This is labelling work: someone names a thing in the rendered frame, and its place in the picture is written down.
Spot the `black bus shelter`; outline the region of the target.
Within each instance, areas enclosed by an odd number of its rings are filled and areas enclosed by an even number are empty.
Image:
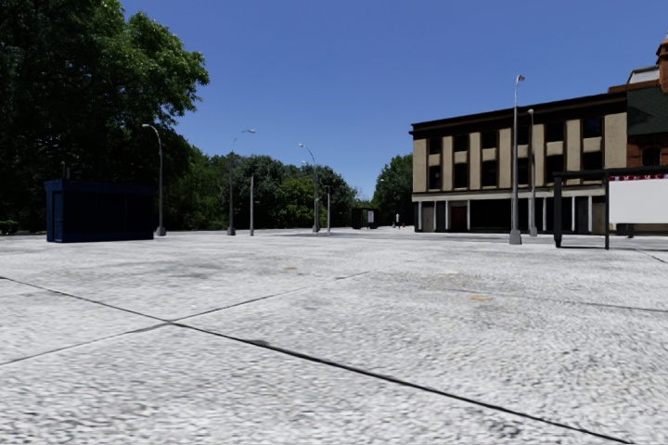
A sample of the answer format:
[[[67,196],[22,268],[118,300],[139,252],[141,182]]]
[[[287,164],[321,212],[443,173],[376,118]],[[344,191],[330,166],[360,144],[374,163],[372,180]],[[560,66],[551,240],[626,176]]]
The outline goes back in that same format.
[[[668,224],[668,165],[555,172],[553,239],[562,246],[562,186],[565,180],[600,180],[604,185],[604,248],[610,247],[612,223]]]
[[[351,227],[377,229],[379,227],[379,210],[376,208],[355,207],[351,212]]]

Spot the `grey street lamp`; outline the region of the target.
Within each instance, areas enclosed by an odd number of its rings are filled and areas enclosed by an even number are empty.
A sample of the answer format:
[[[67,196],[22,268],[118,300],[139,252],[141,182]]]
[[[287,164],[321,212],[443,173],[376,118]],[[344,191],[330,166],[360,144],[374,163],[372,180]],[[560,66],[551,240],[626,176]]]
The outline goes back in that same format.
[[[528,234],[530,237],[537,237],[538,231],[536,227],[536,165],[535,165],[535,149],[534,149],[534,109],[529,108],[528,114],[530,116],[530,138],[529,138],[529,161],[530,161],[530,187],[531,196],[529,199],[529,223]]]
[[[235,157],[235,145],[240,134],[256,134],[257,131],[253,128],[247,128],[241,130],[233,139],[233,143],[229,153],[229,169],[228,169],[228,192],[229,192],[229,201],[228,201],[228,226],[226,230],[227,235],[235,235],[236,228],[234,225],[234,157]]]
[[[149,128],[156,135],[159,149],[159,192],[158,192],[158,226],[156,228],[156,236],[165,236],[166,229],[163,225],[163,151],[162,151],[162,142],[161,136],[158,129],[150,123],[142,123],[142,128]]]
[[[314,233],[318,233],[320,231],[320,224],[319,224],[319,192],[318,192],[318,167],[315,161],[315,156],[311,149],[305,144],[305,143],[299,143],[299,147],[305,149],[311,158],[311,161],[313,162],[312,167],[313,167],[313,172],[314,172],[314,222],[313,222],[313,228],[312,231]]]
[[[520,231],[520,212],[519,212],[519,144],[518,144],[518,90],[519,85],[525,80],[522,74],[518,74],[515,79],[514,98],[513,98],[513,144],[512,144],[512,194],[511,194],[511,230],[509,233],[509,244],[519,246],[522,244]]]

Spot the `tree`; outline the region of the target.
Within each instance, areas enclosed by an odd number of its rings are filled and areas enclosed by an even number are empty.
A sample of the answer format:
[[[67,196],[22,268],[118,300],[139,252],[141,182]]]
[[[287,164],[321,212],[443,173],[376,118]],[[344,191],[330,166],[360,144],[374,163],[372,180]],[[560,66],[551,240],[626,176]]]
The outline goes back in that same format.
[[[413,154],[397,155],[381,169],[372,198],[372,204],[379,209],[381,224],[398,222],[405,225],[414,222]]]

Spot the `blue booth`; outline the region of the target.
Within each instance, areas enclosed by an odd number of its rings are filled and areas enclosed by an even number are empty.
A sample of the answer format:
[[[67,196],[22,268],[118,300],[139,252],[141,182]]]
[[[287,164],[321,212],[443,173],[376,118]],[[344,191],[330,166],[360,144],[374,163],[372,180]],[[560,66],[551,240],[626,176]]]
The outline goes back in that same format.
[[[55,179],[44,182],[46,240],[57,243],[147,240],[154,234],[154,189]]]

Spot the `pale concrete building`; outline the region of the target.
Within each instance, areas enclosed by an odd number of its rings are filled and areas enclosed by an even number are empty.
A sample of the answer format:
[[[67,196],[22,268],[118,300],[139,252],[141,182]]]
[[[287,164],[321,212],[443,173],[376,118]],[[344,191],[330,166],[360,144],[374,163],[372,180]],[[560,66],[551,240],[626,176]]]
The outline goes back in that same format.
[[[605,119],[623,111],[619,93],[519,107],[520,231],[528,234],[530,116],[534,109],[536,227],[554,226],[555,172],[600,170]],[[412,126],[414,222],[418,232],[511,229],[513,108]]]

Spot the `trees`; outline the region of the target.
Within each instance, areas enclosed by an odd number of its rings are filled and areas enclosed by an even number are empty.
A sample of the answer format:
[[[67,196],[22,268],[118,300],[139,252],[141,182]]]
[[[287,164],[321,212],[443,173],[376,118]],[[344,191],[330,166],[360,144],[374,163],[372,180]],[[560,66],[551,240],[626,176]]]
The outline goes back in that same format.
[[[0,0],[0,233],[41,232],[44,182],[133,184],[154,189],[158,226],[159,149],[163,225],[228,225],[229,155],[203,153],[176,130],[196,108],[209,74],[201,53],[120,0]],[[234,222],[307,227],[314,222],[314,172],[266,155],[234,157]],[[349,223],[355,190],[318,167],[319,223]]]

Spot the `red brick building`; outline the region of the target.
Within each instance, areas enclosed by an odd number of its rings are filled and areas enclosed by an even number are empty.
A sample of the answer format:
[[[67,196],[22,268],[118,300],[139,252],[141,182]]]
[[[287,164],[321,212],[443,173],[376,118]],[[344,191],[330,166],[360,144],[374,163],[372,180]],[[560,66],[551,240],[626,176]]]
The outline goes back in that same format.
[[[668,165],[668,32],[652,66],[634,69],[623,85],[623,111],[605,119],[603,167]],[[612,223],[617,234],[666,233],[668,224]]]

